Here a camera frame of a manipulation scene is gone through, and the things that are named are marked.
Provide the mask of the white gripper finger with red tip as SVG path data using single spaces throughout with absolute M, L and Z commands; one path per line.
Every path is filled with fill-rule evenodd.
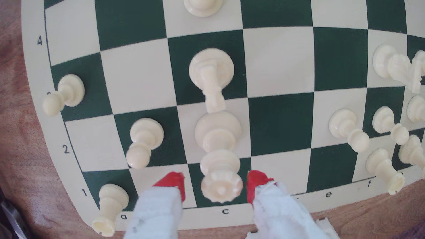
M 172 171 L 139 196 L 124 239 L 178 238 L 184 201 L 184 175 Z
M 247 201 L 262 239 L 327 239 L 308 210 L 288 191 L 285 184 L 264 172 L 247 173 Z

